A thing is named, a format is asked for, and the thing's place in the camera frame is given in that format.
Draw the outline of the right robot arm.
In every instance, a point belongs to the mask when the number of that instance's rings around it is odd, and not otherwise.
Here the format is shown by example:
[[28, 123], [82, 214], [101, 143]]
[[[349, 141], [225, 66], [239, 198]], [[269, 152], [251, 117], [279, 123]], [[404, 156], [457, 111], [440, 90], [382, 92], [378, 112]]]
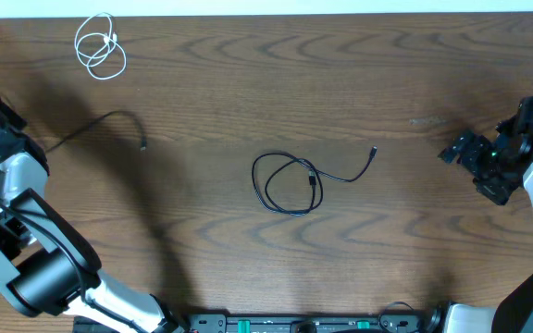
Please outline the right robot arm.
[[[473, 177], [477, 192], [497, 205], [525, 190], [533, 211], [533, 96], [523, 98], [514, 116], [496, 126], [494, 141], [466, 130], [438, 155]], [[431, 316], [429, 332], [533, 332], [533, 274], [495, 307], [447, 302]]]

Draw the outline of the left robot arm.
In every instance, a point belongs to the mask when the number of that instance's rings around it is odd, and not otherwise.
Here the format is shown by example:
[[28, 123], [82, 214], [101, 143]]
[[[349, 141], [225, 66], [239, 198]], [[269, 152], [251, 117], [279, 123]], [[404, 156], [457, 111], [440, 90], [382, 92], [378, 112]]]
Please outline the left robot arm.
[[0, 294], [18, 312], [69, 315], [83, 332], [184, 332], [152, 294], [109, 276], [92, 245], [45, 199], [50, 170], [0, 96]]

